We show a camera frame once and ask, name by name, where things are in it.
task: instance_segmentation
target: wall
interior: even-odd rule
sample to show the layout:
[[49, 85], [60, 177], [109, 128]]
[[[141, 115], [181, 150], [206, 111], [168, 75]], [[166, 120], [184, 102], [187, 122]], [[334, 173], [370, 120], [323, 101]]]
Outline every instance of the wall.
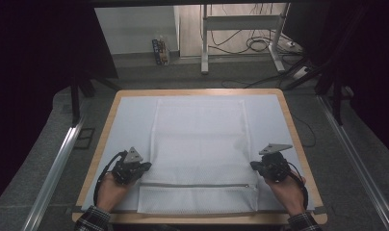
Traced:
[[151, 41], [168, 37], [169, 50], [177, 51], [177, 7], [131, 7], [95, 9], [111, 54], [153, 52]]

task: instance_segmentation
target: metal rail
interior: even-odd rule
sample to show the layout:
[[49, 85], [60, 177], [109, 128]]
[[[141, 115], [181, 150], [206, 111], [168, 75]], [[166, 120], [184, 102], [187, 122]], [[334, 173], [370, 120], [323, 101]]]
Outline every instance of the metal rail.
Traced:
[[39, 195], [30, 210], [29, 216], [27, 217], [21, 230], [30, 231], [37, 230], [41, 223], [42, 217], [44, 216], [45, 210], [47, 209], [48, 203], [50, 202], [51, 196], [56, 190], [56, 186], [59, 183], [60, 177], [65, 168], [66, 161], [68, 160], [69, 153], [77, 140], [77, 136], [85, 121], [85, 111], [90, 105], [87, 101], [81, 106], [81, 117], [80, 121], [75, 127], [69, 128], [65, 140], [59, 150], [59, 153], [54, 160], [53, 166], [45, 178], [45, 181], [39, 191]]
[[362, 159], [357, 153], [354, 145], [350, 141], [348, 134], [345, 132], [343, 126], [340, 126], [336, 119], [333, 117], [331, 112], [331, 105], [325, 96], [318, 96], [318, 100], [320, 101], [321, 106], [329, 120], [330, 125], [336, 133], [339, 141], [343, 145], [345, 152], [350, 159], [350, 162], [356, 171], [357, 176], [362, 182], [363, 187], [365, 188], [366, 193], [372, 200], [378, 215], [381, 218], [386, 230], [389, 231], [389, 203], [384, 197], [383, 193], [380, 191], [378, 186], [376, 185], [374, 179], [371, 176], [371, 173], [367, 170], [366, 166], [363, 164]]

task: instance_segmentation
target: wooden table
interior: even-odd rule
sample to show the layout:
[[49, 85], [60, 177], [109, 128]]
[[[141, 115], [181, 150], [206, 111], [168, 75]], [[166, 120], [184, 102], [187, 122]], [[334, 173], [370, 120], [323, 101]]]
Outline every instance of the wooden table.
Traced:
[[[251, 94], [276, 94], [279, 104], [284, 114], [286, 123], [288, 125], [291, 138], [295, 145], [298, 154], [304, 177], [306, 178], [306, 185], [309, 189], [309, 196], [312, 198], [315, 208], [323, 208], [323, 202], [318, 193], [317, 186], [312, 176], [311, 168], [306, 160], [305, 153], [300, 143], [298, 133], [294, 122], [292, 120], [290, 111], [288, 109], [285, 97], [281, 90], [264, 89], [264, 90], [222, 90], [222, 89], [208, 89], [208, 90], [121, 90], [117, 93], [114, 99], [113, 106], [108, 114], [107, 121], [102, 131], [100, 140], [92, 158], [89, 172], [84, 182], [83, 188], [78, 197], [76, 207], [81, 207], [86, 199], [87, 192], [93, 184], [92, 179], [97, 171], [98, 164], [101, 160], [105, 144], [111, 131], [114, 119], [117, 114], [117, 107], [122, 97], [128, 96], [174, 96], [174, 95], [251, 95]], [[77, 220], [82, 215], [81, 212], [74, 212], [72, 214], [73, 220]], [[138, 213], [123, 213], [112, 214], [112, 223], [167, 223], [167, 224], [287, 224], [287, 214], [279, 213], [250, 213], [250, 214], [230, 214], [220, 216], [154, 216]], [[315, 215], [314, 219], [319, 224], [326, 223], [327, 215], [325, 213]]]

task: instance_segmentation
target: gray floor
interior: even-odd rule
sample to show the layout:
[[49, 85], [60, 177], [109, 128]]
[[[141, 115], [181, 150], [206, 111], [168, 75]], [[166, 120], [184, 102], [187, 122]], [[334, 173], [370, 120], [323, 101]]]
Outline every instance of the gray floor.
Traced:
[[[205, 89], [242, 88], [245, 85], [229, 80], [252, 83], [276, 74], [270, 57], [233, 57], [211, 59], [209, 75], [200, 74], [199, 59], [175, 59], [169, 66], [156, 66], [142, 62], [144, 56], [117, 57], [119, 79], [114, 80], [129, 90], [141, 89]], [[285, 91], [293, 114], [298, 135], [311, 166], [318, 190], [328, 214], [325, 230], [385, 230], [376, 209], [366, 194], [350, 160], [332, 130], [320, 107], [313, 87], [315, 80]], [[39, 230], [71, 230], [71, 211], [77, 200], [90, 166], [94, 149], [111, 108], [115, 92], [93, 82], [96, 95], [84, 98], [91, 105], [86, 114], [84, 128], [94, 128], [95, 134], [88, 149], [73, 149], [62, 178], [51, 198], [40, 223]], [[254, 88], [274, 88], [271, 81]], [[56, 94], [51, 112], [38, 141], [26, 162], [0, 198], [0, 230], [20, 230], [39, 193], [41, 185], [64, 140], [71, 121], [70, 94], [65, 89]], [[366, 167], [389, 201], [389, 152], [370, 129], [350, 108], [349, 101], [342, 105], [344, 127]], [[132, 226], [144, 230], [145, 226]], [[242, 226], [239, 230], [255, 230]]]

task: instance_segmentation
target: white cloth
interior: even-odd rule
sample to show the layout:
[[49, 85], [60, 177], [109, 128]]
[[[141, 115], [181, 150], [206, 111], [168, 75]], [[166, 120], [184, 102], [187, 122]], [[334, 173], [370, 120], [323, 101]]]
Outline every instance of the white cloth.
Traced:
[[152, 168], [139, 213], [224, 214], [257, 210], [244, 100], [158, 101]]

